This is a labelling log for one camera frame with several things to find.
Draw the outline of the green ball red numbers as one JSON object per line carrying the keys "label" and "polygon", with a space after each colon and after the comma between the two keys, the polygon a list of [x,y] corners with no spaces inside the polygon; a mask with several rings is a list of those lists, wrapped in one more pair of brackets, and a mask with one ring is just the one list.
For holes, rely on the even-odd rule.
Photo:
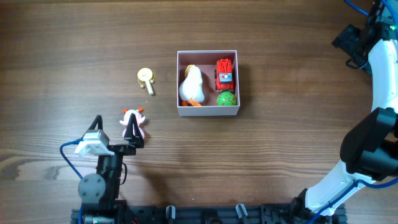
{"label": "green ball red numbers", "polygon": [[224,91],[218,95],[216,104],[218,106],[236,106],[237,97],[229,91]]}

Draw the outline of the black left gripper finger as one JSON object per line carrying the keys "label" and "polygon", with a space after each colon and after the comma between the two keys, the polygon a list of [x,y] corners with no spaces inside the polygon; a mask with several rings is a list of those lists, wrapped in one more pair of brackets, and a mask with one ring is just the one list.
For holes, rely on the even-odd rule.
{"label": "black left gripper finger", "polygon": [[103,120],[102,120],[102,116],[101,115],[97,115],[96,118],[94,119],[94,121],[92,122],[92,124],[90,125],[90,127],[88,128],[88,130],[91,129],[103,129]]}
{"label": "black left gripper finger", "polygon": [[144,147],[144,138],[139,130],[136,115],[134,114],[130,115],[124,134],[124,140],[134,147]]}

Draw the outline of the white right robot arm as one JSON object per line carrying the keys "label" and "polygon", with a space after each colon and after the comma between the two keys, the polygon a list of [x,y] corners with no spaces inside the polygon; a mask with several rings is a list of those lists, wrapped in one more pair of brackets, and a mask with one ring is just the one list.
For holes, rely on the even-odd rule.
{"label": "white right robot arm", "polygon": [[316,185],[295,197],[286,215],[290,222],[326,223],[363,187],[384,189],[397,183],[397,1],[374,1],[365,27],[349,25],[332,42],[349,55],[346,66],[372,78],[371,113],[347,133],[340,160]]}

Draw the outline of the pink pig plush toy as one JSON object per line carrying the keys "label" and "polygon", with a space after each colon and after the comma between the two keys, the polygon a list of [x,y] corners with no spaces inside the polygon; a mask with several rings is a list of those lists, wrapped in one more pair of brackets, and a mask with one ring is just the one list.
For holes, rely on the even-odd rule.
{"label": "pink pig plush toy", "polygon": [[119,123],[125,127],[125,129],[122,132],[122,137],[123,138],[125,136],[127,127],[129,126],[128,122],[129,122],[129,119],[130,119],[131,115],[135,116],[136,122],[137,122],[137,126],[138,126],[139,131],[140,131],[140,134],[141,134],[143,139],[145,138],[145,132],[141,128],[141,125],[145,123],[146,117],[142,115],[142,112],[143,112],[142,108],[138,108],[138,109],[135,109],[135,110],[124,110],[123,111],[123,113],[124,113],[123,119],[119,121]]}

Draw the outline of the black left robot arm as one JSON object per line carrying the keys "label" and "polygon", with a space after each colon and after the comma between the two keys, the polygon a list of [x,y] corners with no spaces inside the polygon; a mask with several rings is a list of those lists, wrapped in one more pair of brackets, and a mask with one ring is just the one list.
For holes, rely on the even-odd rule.
{"label": "black left robot arm", "polygon": [[127,205],[118,199],[122,171],[127,171],[123,157],[134,156],[144,147],[136,115],[131,114],[123,136],[127,144],[110,145],[98,115],[76,147],[76,153],[98,157],[96,172],[84,176],[78,185],[81,208],[76,212],[76,223],[137,223],[138,219]]}

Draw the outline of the white duck plush toy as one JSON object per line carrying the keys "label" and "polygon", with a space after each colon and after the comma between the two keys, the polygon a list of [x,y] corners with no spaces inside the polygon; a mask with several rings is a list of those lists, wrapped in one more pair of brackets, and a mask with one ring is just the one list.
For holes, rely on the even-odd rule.
{"label": "white duck plush toy", "polygon": [[196,65],[188,65],[185,79],[178,88],[182,106],[201,106],[205,100],[202,84],[201,70]]}

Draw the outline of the yellow wooden rattle drum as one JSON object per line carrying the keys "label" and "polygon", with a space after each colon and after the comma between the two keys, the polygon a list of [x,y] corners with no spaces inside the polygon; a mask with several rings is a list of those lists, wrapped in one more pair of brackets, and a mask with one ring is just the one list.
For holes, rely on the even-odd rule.
{"label": "yellow wooden rattle drum", "polygon": [[154,73],[149,68],[142,68],[137,73],[137,81],[141,88],[147,88],[148,94],[154,95],[152,84],[154,83]]}

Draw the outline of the red toy fire truck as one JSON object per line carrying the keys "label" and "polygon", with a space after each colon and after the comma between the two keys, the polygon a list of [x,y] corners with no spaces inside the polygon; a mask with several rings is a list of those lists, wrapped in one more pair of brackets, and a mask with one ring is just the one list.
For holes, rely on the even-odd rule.
{"label": "red toy fire truck", "polygon": [[224,58],[217,61],[215,79],[215,90],[218,93],[224,91],[234,93],[233,67],[230,59]]}

